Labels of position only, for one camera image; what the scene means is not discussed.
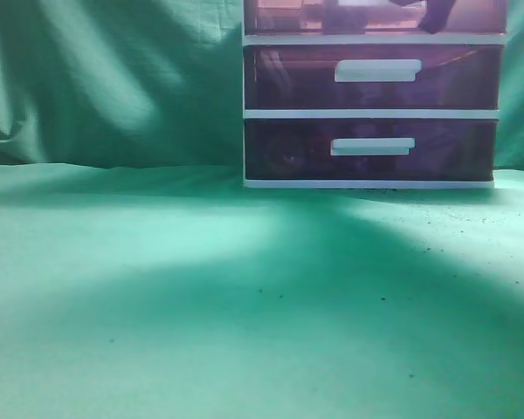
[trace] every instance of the wrinkled fabric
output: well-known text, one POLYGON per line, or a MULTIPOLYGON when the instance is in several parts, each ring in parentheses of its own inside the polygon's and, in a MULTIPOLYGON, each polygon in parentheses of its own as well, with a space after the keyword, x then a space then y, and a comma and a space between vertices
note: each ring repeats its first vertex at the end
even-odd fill
MULTIPOLYGON (((497 167, 524 169, 524 0, 497 167)), ((0 163, 241 165, 240 0, 0 0, 0 163)))

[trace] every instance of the drawer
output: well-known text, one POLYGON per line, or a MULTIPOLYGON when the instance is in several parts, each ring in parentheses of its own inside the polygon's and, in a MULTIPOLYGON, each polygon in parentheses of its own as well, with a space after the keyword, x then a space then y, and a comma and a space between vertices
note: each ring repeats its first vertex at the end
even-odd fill
POLYGON ((495 120, 246 120, 247 181, 492 182, 495 120))
POLYGON ((497 109, 497 45, 245 48, 246 109, 497 109))
POLYGON ((247 35, 502 33, 507 0, 244 0, 247 35))

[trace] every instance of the translucent purple drawer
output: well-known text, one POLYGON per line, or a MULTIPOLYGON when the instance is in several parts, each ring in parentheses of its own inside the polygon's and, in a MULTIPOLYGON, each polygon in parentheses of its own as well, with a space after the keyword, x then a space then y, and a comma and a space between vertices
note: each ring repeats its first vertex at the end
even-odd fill
POLYGON ((244 0, 247 35, 502 33, 507 0, 244 0))
POLYGON ((494 120, 246 120, 247 180, 492 182, 494 120))
POLYGON ((501 46, 245 48, 247 109, 497 109, 501 46))

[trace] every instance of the green cloth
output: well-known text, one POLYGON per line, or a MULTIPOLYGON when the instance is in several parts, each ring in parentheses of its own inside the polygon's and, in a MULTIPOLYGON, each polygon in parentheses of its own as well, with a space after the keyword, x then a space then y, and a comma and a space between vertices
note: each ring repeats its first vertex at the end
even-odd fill
MULTIPOLYGON (((497 166, 524 169, 524 0, 497 166)), ((240 0, 0 0, 0 163, 241 164, 240 0)))
POLYGON ((0 419, 524 419, 524 172, 0 167, 0 419))

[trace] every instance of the white frame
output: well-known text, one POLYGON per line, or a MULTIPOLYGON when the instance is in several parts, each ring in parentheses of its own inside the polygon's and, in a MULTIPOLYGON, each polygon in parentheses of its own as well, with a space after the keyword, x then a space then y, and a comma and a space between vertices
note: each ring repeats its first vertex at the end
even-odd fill
POLYGON ((244 179, 247 188, 262 189, 493 189, 495 182, 441 181, 348 181, 348 180, 279 180, 244 179))

